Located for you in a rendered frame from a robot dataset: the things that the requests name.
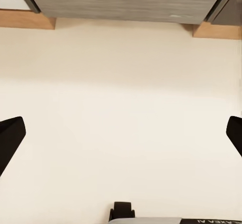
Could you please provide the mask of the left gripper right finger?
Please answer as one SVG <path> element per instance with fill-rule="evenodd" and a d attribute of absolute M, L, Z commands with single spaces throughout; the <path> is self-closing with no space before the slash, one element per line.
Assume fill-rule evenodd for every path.
<path fill-rule="evenodd" d="M 242 156 L 242 118 L 230 116 L 226 134 Z"/>

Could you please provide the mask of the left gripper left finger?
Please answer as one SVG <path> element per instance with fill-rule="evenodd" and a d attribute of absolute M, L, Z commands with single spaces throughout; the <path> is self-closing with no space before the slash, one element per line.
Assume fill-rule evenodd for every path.
<path fill-rule="evenodd" d="M 26 135 L 23 117 L 0 122 L 0 176 Z"/>

